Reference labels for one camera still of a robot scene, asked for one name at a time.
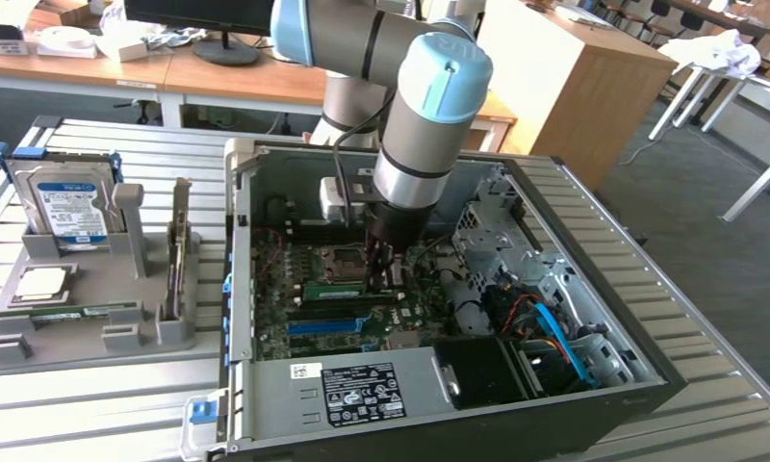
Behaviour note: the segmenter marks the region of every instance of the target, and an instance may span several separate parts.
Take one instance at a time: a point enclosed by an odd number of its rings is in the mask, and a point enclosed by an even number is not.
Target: table leg
[[[479,151],[499,152],[499,146],[502,146],[505,134],[507,133],[507,126],[509,124],[505,122],[493,122],[490,124],[490,130],[487,130],[482,144],[478,146]]]
[[[693,112],[693,108],[695,107],[698,102],[702,100],[702,96],[705,96],[705,91],[707,91],[707,88],[710,87],[710,84],[713,83],[715,77],[717,77],[715,75],[710,74],[707,76],[707,79],[705,79],[705,83],[702,84],[698,91],[693,95],[693,99],[690,100],[686,107],[683,108],[682,113],[679,114],[677,119],[673,121],[674,127],[679,128],[683,125],[683,123],[686,122],[687,118],[690,117],[690,113]]]
[[[710,127],[714,126],[714,122],[717,121],[717,118],[721,115],[723,108],[726,108],[727,105],[733,102],[733,100],[735,99],[735,95],[739,94],[739,91],[745,87],[746,83],[747,83],[747,81],[742,80],[735,84],[735,86],[733,87],[733,90],[730,90],[730,93],[727,93],[723,100],[718,104],[717,110],[714,111],[713,114],[710,114],[710,117],[707,118],[705,125],[702,125],[702,132],[707,132],[710,130]]]
[[[702,68],[701,67],[693,67],[693,70],[690,72],[690,77],[687,77],[687,80],[683,81],[682,87],[679,88],[679,91],[677,92],[677,97],[673,98],[673,101],[670,102],[670,105],[667,106],[667,109],[665,110],[662,117],[659,117],[658,122],[655,122],[655,126],[653,127],[653,131],[650,131],[650,134],[647,135],[647,139],[650,141],[655,140],[655,137],[658,136],[659,132],[662,131],[662,128],[665,128],[665,125],[667,124],[667,120],[670,120],[670,117],[673,116],[674,112],[677,111],[677,109],[682,105],[682,102],[687,98],[687,95],[690,94],[693,87],[695,87],[695,82],[698,82],[698,79],[701,76],[702,76]]]
[[[183,95],[179,93],[159,93],[158,104],[162,110],[162,127],[182,128]]]
[[[739,199],[730,206],[727,211],[721,216],[726,222],[733,221],[742,211],[747,208],[758,195],[770,188],[770,167],[761,174],[753,185],[747,188]]]

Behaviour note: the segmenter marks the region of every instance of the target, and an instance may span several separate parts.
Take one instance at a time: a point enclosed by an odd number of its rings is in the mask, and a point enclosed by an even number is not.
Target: light blue robot arm cap
[[[270,10],[270,37],[275,50],[289,60],[313,65],[307,1],[275,0]]]
[[[463,38],[442,32],[417,37],[399,66],[399,94],[414,113],[437,123],[475,115],[487,94],[493,64]]]

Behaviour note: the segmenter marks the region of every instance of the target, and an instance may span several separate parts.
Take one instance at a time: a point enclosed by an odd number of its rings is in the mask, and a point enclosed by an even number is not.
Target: sticker
[[[118,80],[117,85],[123,87],[135,87],[137,89],[155,89],[157,85],[146,84],[145,82],[131,82],[130,80]]]
[[[322,389],[331,426],[407,416],[393,363],[325,369]]]
[[[322,363],[291,364],[291,379],[317,378],[322,371]]]
[[[39,183],[37,189],[53,234],[74,244],[105,241],[105,219],[91,203],[97,187],[90,183]]]
[[[79,313],[59,313],[57,315],[31,316],[30,320],[34,322],[67,321],[67,320],[77,320],[81,317],[82,315]]]
[[[89,317],[107,316],[107,308],[86,308],[82,310],[82,312]]]

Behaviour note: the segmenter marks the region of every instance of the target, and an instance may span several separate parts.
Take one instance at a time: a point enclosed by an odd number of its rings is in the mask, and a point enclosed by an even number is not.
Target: motherboard
[[[367,293],[361,242],[305,244],[271,228],[254,233],[259,360],[422,347],[457,333],[422,243],[393,265],[394,287]]]

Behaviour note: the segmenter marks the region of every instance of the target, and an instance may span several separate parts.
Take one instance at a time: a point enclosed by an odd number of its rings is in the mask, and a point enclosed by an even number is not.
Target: floor
[[[0,90],[0,141],[17,143],[35,115],[133,122],[121,101]],[[657,104],[623,152],[645,144]],[[707,142],[718,141],[706,136]],[[757,174],[694,133],[670,131],[599,189],[623,224],[647,235],[646,251],[770,385],[770,197],[726,224],[717,219]]]

